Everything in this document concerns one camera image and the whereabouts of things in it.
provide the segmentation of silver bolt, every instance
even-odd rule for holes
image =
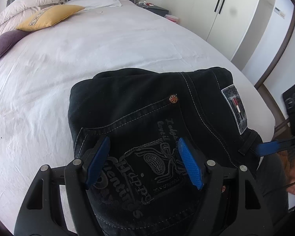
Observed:
[[[213,160],[208,160],[207,161],[207,164],[209,165],[209,166],[215,166],[215,161],[213,161]]]
[[[41,166],[41,171],[46,171],[48,168],[49,168],[48,165],[43,165]]]
[[[240,168],[241,171],[244,171],[244,172],[248,170],[245,165],[240,165],[239,168]]]
[[[80,165],[82,161],[80,159],[75,159],[72,163],[73,165]]]

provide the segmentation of nightstand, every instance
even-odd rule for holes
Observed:
[[[144,8],[144,9],[146,9],[148,11],[151,11],[151,12],[153,12],[153,13],[159,15],[159,16],[162,16],[162,17],[165,17],[165,15],[169,13],[169,10],[164,9],[162,7],[158,7],[156,5],[154,5],[154,6],[137,5],[137,6],[139,6],[141,8]]]

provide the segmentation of purple pillow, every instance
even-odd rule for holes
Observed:
[[[13,30],[0,35],[0,57],[30,32]]]

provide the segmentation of wardrobe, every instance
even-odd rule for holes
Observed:
[[[229,60],[252,21],[259,0],[163,0],[179,24],[199,35]]]

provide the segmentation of bed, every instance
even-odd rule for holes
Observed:
[[[224,67],[233,75],[248,127],[264,142],[272,139],[272,113],[229,60],[187,29],[130,0],[120,2],[33,32],[0,58],[0,220],[11,232],[40,166],[63,166],[74,158],[70,90],[97,73],[125,67],[155,72]],[[75,231],[61,191],[68,229]]]

